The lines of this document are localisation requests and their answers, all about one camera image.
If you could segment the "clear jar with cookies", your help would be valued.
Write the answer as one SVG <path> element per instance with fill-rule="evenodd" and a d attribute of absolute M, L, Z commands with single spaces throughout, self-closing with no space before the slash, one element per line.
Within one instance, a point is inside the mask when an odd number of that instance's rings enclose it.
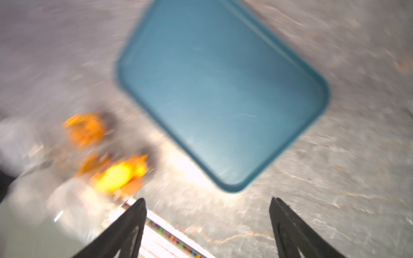
<path fill-rule="evenodd" d="M 98 193 L 114 200 L 126 201 L 142 188 L 144 177 L 150 171 L 148 158 L 148 154 L 133 154 L 126 159 L 113 161 L 108 169 L 92 176 L 89 182 Z"/>

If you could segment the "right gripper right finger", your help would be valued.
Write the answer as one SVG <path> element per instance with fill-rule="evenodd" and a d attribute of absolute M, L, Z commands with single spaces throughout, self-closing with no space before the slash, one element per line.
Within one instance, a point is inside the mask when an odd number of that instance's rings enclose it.
<path fill-rule="evenodd" d="M 272 198 L 269 214 L 280 258 L 345 258 L 282 199 Z"/>

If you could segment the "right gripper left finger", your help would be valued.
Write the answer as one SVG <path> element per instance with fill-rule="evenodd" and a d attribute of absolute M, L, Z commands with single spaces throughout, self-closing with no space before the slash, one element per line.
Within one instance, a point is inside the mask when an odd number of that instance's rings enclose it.
<path fill-rule="evenodd" d="M 147 217 L 146 202 L 138 199 L 74 258 L 137 258 Z"/>

